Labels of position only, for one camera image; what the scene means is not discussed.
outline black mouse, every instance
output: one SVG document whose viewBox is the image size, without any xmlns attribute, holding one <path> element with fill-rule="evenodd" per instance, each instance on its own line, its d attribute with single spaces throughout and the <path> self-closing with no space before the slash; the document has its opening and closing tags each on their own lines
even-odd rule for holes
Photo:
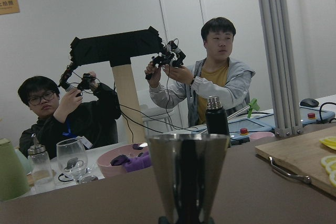
<svg viewBox="0 0 336 224">
<path fill-rule="evenodd" d="M 319 105 L 319 102 L 313 98 L 305 98 L 300 102 L 301 106 L 315 108 Z"/>
</svg>

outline black hair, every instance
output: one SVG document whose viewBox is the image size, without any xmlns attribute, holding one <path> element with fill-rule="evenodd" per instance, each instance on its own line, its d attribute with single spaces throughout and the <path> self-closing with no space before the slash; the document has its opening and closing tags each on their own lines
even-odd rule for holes
<svg viewBox="0 0 336 224">
<path fill-rule="evenodd" d="M 56 83 L 44 76 L 34 76 L 31 78 L 28 78 L 25 80 L 22 85 L 17 90 L 17 93 L 19 94 L 21 101 L 29 106 L 28 104 L 28 96 L 32 92 L 38 92 L 40 90 L 50 90 L 56 93 L 56 95 L 59 95 L 59 89 L 56 85 Z"/>
<path fill-rule="evenodd" d="M 224 33 L 230 31 L 233 34 L 233 37 L 236 34 L 236 28 L 233 23 L 224 17 L 212 18 L 204 24 L 201 29 L 201 36 L 203 41 L 206 41 L 206 37 L 210 31 L 222 31 Z"/>
</svg>

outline lanyard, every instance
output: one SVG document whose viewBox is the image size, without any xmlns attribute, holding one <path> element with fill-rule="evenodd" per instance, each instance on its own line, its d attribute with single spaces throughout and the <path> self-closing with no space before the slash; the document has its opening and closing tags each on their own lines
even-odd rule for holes
<svg viewBox="0 0 336 224">
<path fill-rule="evenodd" d="M 67 136 L 68 138 L 74 138 L 77 137 L 76 135 L 71 133 L 71 129 L 70 129 L 70 122 L 68 119 L 65 120 L 65 122 L 67 123 L 68 126 L 68 132 L 63 132 L 62 135 L 63 136 Z"/>
</svg>

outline sign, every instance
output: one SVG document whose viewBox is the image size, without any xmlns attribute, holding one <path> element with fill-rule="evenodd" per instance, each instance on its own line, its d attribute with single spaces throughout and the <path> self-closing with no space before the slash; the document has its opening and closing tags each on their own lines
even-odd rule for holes
<svg viewBox="0 0 336 224">
<path fill-rule="evenodd" d="M 19 12 L 19 3 L 17 0 L 0 0 L 0 15 Z"/>
</svg>

